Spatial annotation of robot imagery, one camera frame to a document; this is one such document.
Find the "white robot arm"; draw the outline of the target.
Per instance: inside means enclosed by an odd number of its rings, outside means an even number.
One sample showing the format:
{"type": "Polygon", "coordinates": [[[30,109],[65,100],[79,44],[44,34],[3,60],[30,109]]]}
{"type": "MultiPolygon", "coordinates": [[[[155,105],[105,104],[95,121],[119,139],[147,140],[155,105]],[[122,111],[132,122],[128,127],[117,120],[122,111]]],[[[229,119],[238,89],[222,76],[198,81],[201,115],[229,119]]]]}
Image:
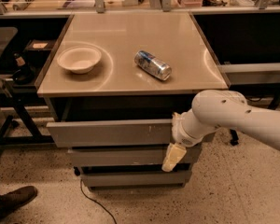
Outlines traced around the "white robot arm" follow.
{"type": "Polygon", "coordinates": [[[189,111],[173,114],[173,142],[162,170],[172,171],[189,147],[219,128],[240,131],[280,151],[280,111],[251,106],[237,91],[206,90],[195,95],[189,111]]]}

